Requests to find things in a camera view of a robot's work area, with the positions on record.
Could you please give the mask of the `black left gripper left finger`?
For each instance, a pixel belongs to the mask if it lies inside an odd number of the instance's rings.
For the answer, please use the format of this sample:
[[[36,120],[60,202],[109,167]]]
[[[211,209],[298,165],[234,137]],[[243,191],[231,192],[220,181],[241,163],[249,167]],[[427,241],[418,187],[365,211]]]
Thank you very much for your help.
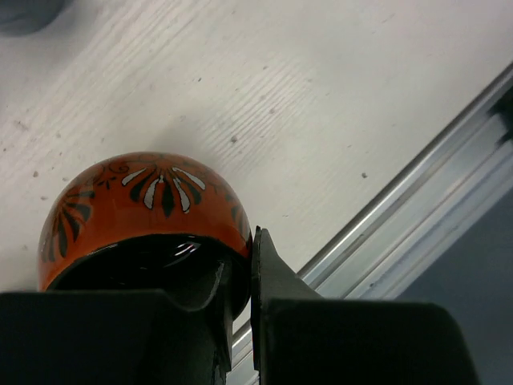
[[[232,368],[232,264],[163,290],[1,296],[4,384],[224,384]]]

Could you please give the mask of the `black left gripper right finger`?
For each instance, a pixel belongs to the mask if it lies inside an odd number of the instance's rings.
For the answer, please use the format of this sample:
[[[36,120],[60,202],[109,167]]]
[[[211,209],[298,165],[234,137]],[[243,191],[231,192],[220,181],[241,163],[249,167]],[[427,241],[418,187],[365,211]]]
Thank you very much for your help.
[[[476,384],[453,317],[430,303],[323,298],[277,253],[252,248],[253,365],[262,384]]]

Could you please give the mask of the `orange round mug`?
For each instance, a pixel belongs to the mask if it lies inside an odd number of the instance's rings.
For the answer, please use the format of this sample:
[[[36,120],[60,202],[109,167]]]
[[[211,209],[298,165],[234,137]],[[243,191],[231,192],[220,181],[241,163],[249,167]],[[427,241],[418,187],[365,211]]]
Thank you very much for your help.
[[[222,245],[248,276],[249,220],[229,183],[192,158],[133,152],[81,172],[60,193],[38,243],[38,287],[57,285],[76,262],[133,238],[171,235]]]

